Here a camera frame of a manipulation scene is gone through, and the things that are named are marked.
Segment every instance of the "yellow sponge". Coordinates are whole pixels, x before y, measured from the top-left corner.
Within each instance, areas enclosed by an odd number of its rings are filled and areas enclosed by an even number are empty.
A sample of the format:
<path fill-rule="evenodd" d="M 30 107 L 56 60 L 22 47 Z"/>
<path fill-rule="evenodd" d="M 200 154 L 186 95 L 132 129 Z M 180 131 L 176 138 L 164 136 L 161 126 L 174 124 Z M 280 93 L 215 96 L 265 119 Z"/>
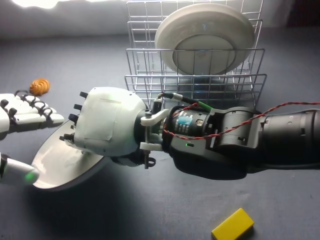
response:
<path fill-rule="evenodd" d="M 242 208 L 239 208 L 234 214 L 212 230 L 212 236 L 216 240 L 235 240 L 251 228 L 254 223 L 249 215 Z"/>

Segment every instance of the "metal wire basket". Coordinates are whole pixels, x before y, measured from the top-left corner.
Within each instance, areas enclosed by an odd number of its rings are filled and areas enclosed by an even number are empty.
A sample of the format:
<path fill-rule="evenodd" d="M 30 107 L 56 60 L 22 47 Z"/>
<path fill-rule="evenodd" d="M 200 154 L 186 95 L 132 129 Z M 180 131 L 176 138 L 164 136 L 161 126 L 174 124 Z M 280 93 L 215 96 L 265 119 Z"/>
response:
<path fill-rule="evenodd" d="M 149 107 L 159 93 L 179 93 L 186 97 L 204 101 L 216 108 L 247 106 L 255 108 L 267 76 L 259 74 L 264 49 L 237 50 L 172 50 L 155 49 L 155 33 L 161 22 L 174 11 L 192 4 L 220 3 L 238 9 L 246 14 L 255 30 L 257 46 L 262 20 L 259 19 L 263 0 L 248 4 L 248 0 L 197 0 L 197 1 L 132 1 L 127 3 L 129 12 L 128 32 L 131 47 L 126 50 L 130 75 L 125 76 L 127 89 L 139 95 Z M 162 54 L 171 51 L 176 59 L 177 69 L 170 69 L 162 60 Z M 227 51 L 237 54 L 246 51 L 248 58 L 235 69 L 222 75 L 195 75 L 200 65 L 204 74 L 211 73 L 212 55 Z M 178 74 L 179 54 L 202 55 L 208 59 L 208 66 L 193 58 L 193 75 Z"/>

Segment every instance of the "green led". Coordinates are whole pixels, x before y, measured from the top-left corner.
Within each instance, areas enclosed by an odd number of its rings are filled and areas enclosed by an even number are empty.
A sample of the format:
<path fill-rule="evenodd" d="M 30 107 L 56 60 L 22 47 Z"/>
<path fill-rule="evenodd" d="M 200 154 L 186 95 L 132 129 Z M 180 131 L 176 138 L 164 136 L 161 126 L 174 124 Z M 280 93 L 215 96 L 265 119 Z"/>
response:
<path fill-rule="evenodd" d="M 24 176 L 24 180 L 27 182 L 34 182 L 37 178 L 37 175 L 34 174 L 33 172 L 29 172 Z"/>

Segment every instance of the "white plate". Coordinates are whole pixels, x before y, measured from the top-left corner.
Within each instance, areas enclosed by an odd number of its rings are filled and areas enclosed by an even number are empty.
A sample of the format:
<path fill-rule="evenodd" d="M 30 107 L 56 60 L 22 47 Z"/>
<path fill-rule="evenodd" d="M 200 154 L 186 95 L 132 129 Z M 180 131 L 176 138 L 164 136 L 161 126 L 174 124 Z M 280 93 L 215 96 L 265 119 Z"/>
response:
<path fill-rule="evenodd" d="M 241 64 L 255 42 L 250 21 L 229 6 L 199 3 L 169 15 L 155 34 L 163 62 L 183 75 L 225 74 Z"/>
<path fill-rule="evenodd" d="M 58 128 L 41 146 L 35 155 L 32 166 L 40 172 L 33 184 L 39 189 L 62 190 L 70 188 L 95 174 L 107 162 L 101 155 L 75 149 L 59 140 L 64 134 L 71 134 L 72 121 Z"/>

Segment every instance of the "gray table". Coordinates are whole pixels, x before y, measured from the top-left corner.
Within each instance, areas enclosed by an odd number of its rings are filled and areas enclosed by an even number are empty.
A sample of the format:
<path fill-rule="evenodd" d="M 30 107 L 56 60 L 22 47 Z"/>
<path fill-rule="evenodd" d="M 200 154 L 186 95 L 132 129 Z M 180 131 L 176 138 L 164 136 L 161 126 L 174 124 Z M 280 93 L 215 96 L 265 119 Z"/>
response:
<path fill-rule="evenodd" d="M 319 101 L 320 28 L 263 29 L 259 46 L 266 48 L 261 73 L 268 74 L 259 110 Z M 52 87 L 42 99 L 67 118 L 83 102 L 80 91 L 125 87 L 127 47 L 127 36 L 1 42 L 0 93 L 48 78 Z M 53 131 L 9 135 L 0 150 L 31 163 Z M 238 208 L 255 221 L 251 240 L 320 238 L 320 171 L 267 170 L 216 181 L 179 172 L 167 154 L 156 158 L 149 170 L 109 163 L 61 192 L 0 185 L 0 240 L 210 240 L 211 230 Z"/>

